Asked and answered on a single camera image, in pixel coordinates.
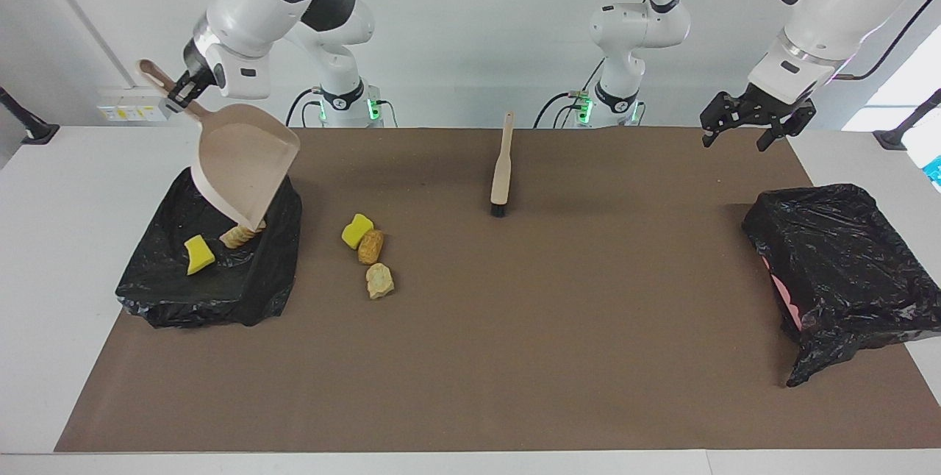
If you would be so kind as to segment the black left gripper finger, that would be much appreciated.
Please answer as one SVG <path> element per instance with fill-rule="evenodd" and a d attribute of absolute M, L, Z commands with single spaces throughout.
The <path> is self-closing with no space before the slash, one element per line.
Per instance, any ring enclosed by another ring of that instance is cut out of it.
<path fill-rule="evenodd" d="M 777 140 L 799 136 L 815 116 L 814 109 L 797 109 L 787 120 L 773 122 L 757 140 L 757 150 L 765 152 Z"/>
<path fill-rule="evenodd" d="M 700 113 L 700 123 L 703 147 L 709 148 L 720 133 L 736 123 L 736 98 L 729 93 L 716 93 Z"/>

